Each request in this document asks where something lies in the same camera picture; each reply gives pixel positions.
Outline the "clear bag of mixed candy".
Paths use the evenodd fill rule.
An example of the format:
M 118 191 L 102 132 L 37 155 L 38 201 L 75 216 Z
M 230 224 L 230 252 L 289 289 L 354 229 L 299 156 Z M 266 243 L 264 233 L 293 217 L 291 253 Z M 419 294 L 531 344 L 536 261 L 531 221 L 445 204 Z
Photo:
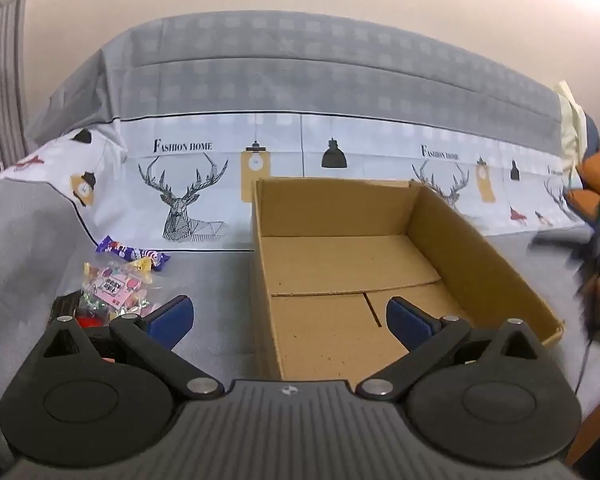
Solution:
M 166 279 L 139 263 L 85 263 L 76 315 L 109 323 L 125 314 L 146 316 L 160 307 Z

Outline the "grey deer-print sofa cover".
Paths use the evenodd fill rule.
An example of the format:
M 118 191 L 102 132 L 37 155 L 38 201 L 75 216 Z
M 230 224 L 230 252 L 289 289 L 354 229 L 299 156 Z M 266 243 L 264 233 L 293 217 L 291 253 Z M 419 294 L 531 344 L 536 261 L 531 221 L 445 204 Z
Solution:
M 105 44 L 0 172 L 0 401 L 50 323 L 76 318 L 85 263 L 130 263 L 105 236 L 165 252 L 155 337 L 224 387 L 155 444 L 91 468 L 18 458 L 9 479 L 569 479 L 565 457 L 465 463 L 345 380 L 265 377 L 252 318 L 252 193 L 267 178 L 420 184 L 477 230 L 564 326 L 550 352 L 576 395 L 586 336 L 578 265 L 535 234 L 587 240 L 567 204 L 555 91 L 414 32 L 332 16 L 160 18 Z M 133 261 L 152 270 L 148 258 Z

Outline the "cream cloth on sofa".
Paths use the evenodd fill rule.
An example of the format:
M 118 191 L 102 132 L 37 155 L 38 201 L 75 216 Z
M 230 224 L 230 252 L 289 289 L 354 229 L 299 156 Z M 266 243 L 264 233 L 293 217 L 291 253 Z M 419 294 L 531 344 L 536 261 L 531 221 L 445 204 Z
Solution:
M 586 133 L 586 116 L 582 106 L 576 101 L 567 81 L 562 80 L 554 85 L 558 95 L 560 114 L 560 160 L 562 176 L 568 188 L 582 188 L 578 166 L 584 161 L 588 149 Z

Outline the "purple candy bar wrapper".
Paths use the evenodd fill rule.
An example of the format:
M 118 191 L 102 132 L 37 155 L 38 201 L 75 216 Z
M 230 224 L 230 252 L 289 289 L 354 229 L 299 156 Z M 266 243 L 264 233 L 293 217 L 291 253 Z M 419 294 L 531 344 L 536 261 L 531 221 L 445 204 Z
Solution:
M 171 259 L 171 257 L 165 252 L 158 252 L 158 250 L 135 248 L 116 240 L 113 240 L 110 236 L 105 236 L 96 247 L 98 254 L 110 254 L 116 255 L 122 258 L 126 262 L 133 262 L 143 258 L 148 258 L 151 263 L 151 269 L 160 272 L 164 265 Z

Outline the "red chocolate pie packet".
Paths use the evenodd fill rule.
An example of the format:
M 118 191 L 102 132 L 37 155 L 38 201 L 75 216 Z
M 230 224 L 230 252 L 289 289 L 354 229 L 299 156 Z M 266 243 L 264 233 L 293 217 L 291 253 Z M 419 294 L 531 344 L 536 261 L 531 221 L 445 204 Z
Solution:
M 76 315 L 76 322 L 78 322 L 79 326 L 87 330 L 88 328 L 99 328 L 106 327 L 109 322 L 107 320 L 103 320 L 98 316 L 89 316 L 83 314 Z

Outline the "orange cushion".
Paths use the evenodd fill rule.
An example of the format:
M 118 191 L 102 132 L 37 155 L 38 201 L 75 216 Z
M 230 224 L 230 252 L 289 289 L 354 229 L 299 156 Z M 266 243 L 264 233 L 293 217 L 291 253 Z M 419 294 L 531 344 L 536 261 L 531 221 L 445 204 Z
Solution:
M 583 188 L 566 192 L 570 208 L 584 221 L 593 222 L 600 206 L 600 151 L 577 166 Z

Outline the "open cardboard box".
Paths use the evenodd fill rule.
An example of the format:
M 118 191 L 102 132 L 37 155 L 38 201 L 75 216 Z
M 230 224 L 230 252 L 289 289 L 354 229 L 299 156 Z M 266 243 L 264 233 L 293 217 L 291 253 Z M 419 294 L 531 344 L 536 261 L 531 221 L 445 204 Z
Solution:
M 270 379 L 351 385 L 404 355 L 386 324 L 400 296 L 478 328 L 562 322 L 467 221 L 420 184 L 267 178 L 252 193 L 254 346 Z

